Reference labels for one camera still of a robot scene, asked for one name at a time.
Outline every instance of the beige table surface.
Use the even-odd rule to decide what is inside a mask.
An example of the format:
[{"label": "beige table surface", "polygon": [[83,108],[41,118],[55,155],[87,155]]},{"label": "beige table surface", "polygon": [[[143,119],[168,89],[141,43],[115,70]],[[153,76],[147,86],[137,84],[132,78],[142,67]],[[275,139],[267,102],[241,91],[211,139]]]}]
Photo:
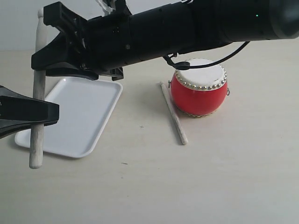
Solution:
[{"label": "beige table surface", "polygon": [[[240,44],[179,59],[216,60]],[[0,52],[0,84],[31,96],[32,53]],[[31,170],[14,135],[1,139],[0,223],[297,224],[299,41],[251,43],[223,66],[231,95],[222,107],[204,119],[180,114],[187,146],[157,85],[173,73],[161,58],[125,68],[88,157],[46,154]],[[47,92],[58,80],[47,78]]]}]

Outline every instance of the wooden drumstick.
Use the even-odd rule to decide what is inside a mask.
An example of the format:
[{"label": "wooden drumstick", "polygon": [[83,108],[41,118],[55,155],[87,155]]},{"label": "wooden drumstick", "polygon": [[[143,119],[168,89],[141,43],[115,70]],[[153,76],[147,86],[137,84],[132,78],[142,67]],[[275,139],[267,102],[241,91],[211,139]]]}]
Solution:
[{"label": "wooden drumstick", "polygon": [[160,85],[161,85],[162,92],[163,92],[163,95],[165,97],[166,103],[168,105],[170,114],[171,114],[172,119],[174,121],[174,124],[175,124],[175,126],[177,128],[178,134],[179,134],[179,136],[181,138],[182,144],[183,145],[187,145],[189,141],[188,141],[187,136],[186,136],[186,134],[185,134],[185,132],[183,130],[183,127],[181,126],[181,123],[179,121],[178,115],[177,115],[177,113],[176,113],[176,111],[174,109],[174,106],[172,104],[172,101],[171,101],[171,98],[170,98],[170,94],[169,94],[169,92],[167,90],[167,87],[166,87],[166,85],[162,81],[160,82]]},{"label": "wooden drumstick", "polygon": [[[38,11],[36,52],[47,45],[47,27],[43,23],[43,9]],[[46,71],[34,71],[33,98],[45,100]],[[44,125],[33,125],[30,137],[29,167],[38,169],[43,164]]]}]

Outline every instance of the plastic tray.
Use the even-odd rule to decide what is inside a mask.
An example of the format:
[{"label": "plastic tray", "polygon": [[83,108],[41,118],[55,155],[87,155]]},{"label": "plastic tray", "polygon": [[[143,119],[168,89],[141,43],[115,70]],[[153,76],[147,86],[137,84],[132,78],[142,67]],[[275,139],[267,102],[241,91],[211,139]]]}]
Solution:
[{"label": "plastic tray", "polygon": [[[60,105],[56,125],[45,127],[43,150],[72,158],[90,154],[122,93],[122,85],[109,81],[62,79],[46,97]],[[18,132],[15,142],[30,148],[30,130]]]}]

